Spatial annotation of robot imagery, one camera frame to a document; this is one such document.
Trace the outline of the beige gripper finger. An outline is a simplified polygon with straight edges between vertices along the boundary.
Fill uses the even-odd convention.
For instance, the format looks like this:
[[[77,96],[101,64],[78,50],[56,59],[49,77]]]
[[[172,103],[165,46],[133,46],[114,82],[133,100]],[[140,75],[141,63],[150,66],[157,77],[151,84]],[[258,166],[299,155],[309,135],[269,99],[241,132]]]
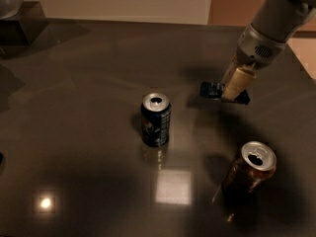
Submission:
[[[240,66],[240,62],[237,59],[237,55],[234,55],[229,63],[229,66],[228,66],[226,72],[224,73],[223,78],[221,79],[221,84],[226,85],[229,82],[229,80],[232,77],[235,70],[239,66]]]
[[[256,78],[257,76],[251,67],[238,67],[229,82],[224,85],[222,97],[228,100],[235,99],[240,93],[246,90]]]

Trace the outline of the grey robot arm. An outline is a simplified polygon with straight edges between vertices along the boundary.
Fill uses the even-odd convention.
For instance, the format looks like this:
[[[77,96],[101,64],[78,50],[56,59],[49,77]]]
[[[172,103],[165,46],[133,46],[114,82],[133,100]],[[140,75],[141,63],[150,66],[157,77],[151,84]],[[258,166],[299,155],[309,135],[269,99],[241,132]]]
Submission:
[[[287,41],[316,15],[316,0],[265,0],[238,39],[236,53],[221,81],[221,98],[234,101],[271,65]]]

